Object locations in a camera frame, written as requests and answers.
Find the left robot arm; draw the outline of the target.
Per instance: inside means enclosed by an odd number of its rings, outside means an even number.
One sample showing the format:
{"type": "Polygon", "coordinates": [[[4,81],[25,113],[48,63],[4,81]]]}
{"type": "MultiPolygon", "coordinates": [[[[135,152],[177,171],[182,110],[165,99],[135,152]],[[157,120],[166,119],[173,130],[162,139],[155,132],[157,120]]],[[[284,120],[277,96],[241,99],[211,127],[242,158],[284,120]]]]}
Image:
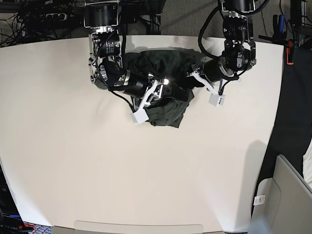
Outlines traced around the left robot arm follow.
{"type": "Polygon", "coordinates": [[[252,0],[220,0],[200,29],[198,46],[209,61],[202,65],[193,65],[188,75],[211,93],[209,103],[213,106],[223,105],[225,86],[231,81],[238,81],[256,64],[251,16],[254,10],[252,0]],[[222,30],[225,37],[224,50],[219,56],[208,52],[203,45],[203,34],[217,12],[223,19],[222,30]]]}

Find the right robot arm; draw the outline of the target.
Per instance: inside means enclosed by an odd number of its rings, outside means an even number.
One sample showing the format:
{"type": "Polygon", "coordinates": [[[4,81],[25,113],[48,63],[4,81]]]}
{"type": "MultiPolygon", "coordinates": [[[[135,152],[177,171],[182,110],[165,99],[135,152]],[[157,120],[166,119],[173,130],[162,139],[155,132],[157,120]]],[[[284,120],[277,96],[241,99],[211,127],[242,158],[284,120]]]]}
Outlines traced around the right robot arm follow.
{"type": "Polygon", "coordinates": [[[149,120],[146,109],[152,104],[174,100],[188,101],[188,93],[166,77],[152,72],[143,75],[124,67],[126,36],[118,18],[117,0],[85,1],[84,26],[89,35],[91,82],[123,99],[130,107],[135,124],[149,120]]]}

